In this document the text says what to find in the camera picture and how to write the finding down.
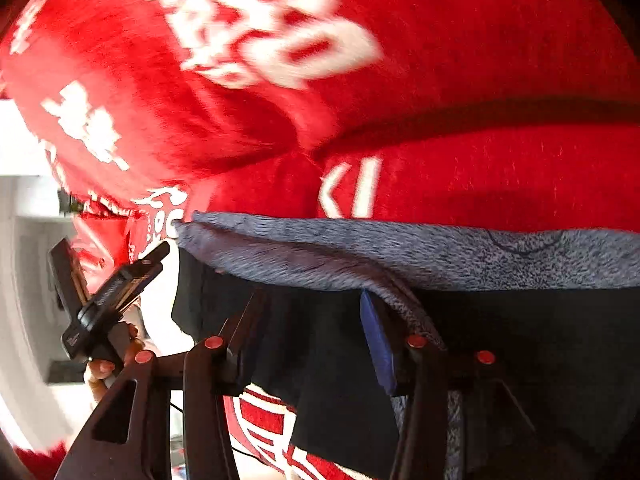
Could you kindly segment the person's left hand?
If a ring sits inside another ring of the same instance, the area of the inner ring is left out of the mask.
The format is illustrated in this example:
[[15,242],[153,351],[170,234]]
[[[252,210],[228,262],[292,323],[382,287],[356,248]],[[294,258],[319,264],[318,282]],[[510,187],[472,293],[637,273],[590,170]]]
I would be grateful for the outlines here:
[[[156,345],[149,339],[143,339],[139,334],[139,329],[134,324],[128,323],[129,346],[125,353],[124,363],[128,364],[134,360],[136,355],[142,350],[156,351]],[[98,404],[107,393],[108,387],[105,383],[107,378],[114,375],[115,364],[105,360],[90,360],[84,371],[84,382],[89,388],[93,403]]]

